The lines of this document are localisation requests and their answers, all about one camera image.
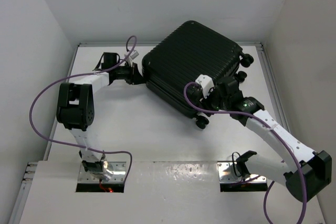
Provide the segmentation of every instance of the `black suitcase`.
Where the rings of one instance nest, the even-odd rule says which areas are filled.
[[[236,74],[239,63],[248,67],[253,62],[251,56],[242,56],[245,54],[237,43],[190,20],[144,56],[142,74],[150,90],[189,118],[201,120],[205,127],[208,120],[185,101],[184,86],[201,74],[210,76],[214,83],[226,76],[236,76],[242,82],[246,74]]]

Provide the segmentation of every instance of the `white table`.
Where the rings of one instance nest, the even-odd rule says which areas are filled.
[[[136,62],[152,46],[137,47]],[[275,116],[255,46],[244,46],[255,62],[241,84]],[[121,56],[124,47],[79,47],[72,74],[89,72],[105,51]],[[53,144],[48,161],[39,162],[20,223],[267,223],[264,192],[221,193],[217,161],[231,153],[253,150],[280,160],[257,135],[228,115],[210,117],[203,131],[162,101],[145,85],[115,81],[94,96],[91,127],[100,149],[127,150],[134,163],[123,194],[75,193],[80,165],[78,149]],[[57,125],[56,140],[74,143]],[[108,155],[109,161],[128,161],[127,155]],[[275,185],[268,211],[275,223],[295,223],[301,210],[287,189]],[[304,223],[324,223],[316,197],[308,203]]]

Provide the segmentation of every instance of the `robotic arm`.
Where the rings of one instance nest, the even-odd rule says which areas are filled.
[[[196,82],[200,88],[194,89],[191,97],[196,103],[201,101],[199,104],[203,108],[246,112],[270,126],[266,128],[256,119],[244,115],[230,115],[259,135],[283,159],[281,163],[277,163],[254,151],[248,151],[236,160],[236,168],[243,177],[250,174],[263,175],[286,186],[297,200],[303,200],[298,169],[284,145],[270,131],[274,130],[290,147],[301,165],[306,181],[307,200],[331,183],[331,156],[325,151],[317,153],[305,146],[279,125],[259,101],[253,97],[244,97],[239,90],[239,82],[236,78],[224,77],[214,85],[210,77],[201,75]]]
[[[119,66],[109,72],[93,74],[73,83],[62,83],[59,88],[57,121],[71,132],[79,145],[86,146],[79,152],[83,167],[86,172],[90,172],[92,176],[102,181],[108,181],[113,172],[108,170],[105,155],[88,150],[88,148],[100,150],[90,131],[90,125],[95,118],[93,94],[112,84],[114,80],[122,79],[131,85],[145,83],[138,71],[138,65],[132,62],[138,55],[138,52],[134,50],[124,66]],[[118,56],[115,53],[103,53],[94,72],[115,66],[120,61]]]

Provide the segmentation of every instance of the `white arm segment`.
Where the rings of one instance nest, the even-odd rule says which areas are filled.
[[[288,131],[281,127],[268,113],[267,110],[259,110],[254,113],[254,116],[262,119],[266,122],[271,129],[273,129],[279,136],[287,143],[292,152],[294,153],[297,160],[300,161],[309,161],[314,157],[314,150],[305,146],[295,137],[293,137]],[[275,150],[279,156],[285,161],[288,165],[289,170],[293,173],[297,171],[297,167],[293,158],[290,156],[289,152],[283,146],[283,144],[271,133],[270,129],[264,127],[260,122],[255,119],[249,118],[246,123],[246,127],[251,131],[259,135],[273,150]]]
[[[74,84],[91,84],[93,93],[96,93],[101,88],[110,84],[109,73],[100,73],[93,76],[86,76],[78,81],[75,81]],[[95,137],[90,132],[90,127],[87,127],[86,131],[83,131],[82,129],[71,129],[70,132],[75,137],[78,144],[84,145],[87,148],[100,150]],[[82,153],[82,160],[86,162],[94,163],[101,160],[101,153],[89,151],[86,148],[81,148],[80,151]]]
[[[275,162],[257,154],[250,157],[248,161],[245,162],[245,165],[250,174],[265,176],[270,180],[286,186],[286,179],[283,174],[290,172],[286,163]]]

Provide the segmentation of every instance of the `white wall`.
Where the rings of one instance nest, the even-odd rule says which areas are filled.
[[[43,157],[46,143],[32,131],[34,96],[67,74],[73,48],[44,0],[0,0],[0,223],[8,222],[28,161]],[[34,115],[50,133],[57,90],[47,93]]]
[[[286,0],[266,43],[294,135],[336,158],[336,0]],[[319,194],[336,223],[333,182]]]
[[[46,0],[67,37],[161,40],[194,19],[236,41],[262,41],[284,0]]]

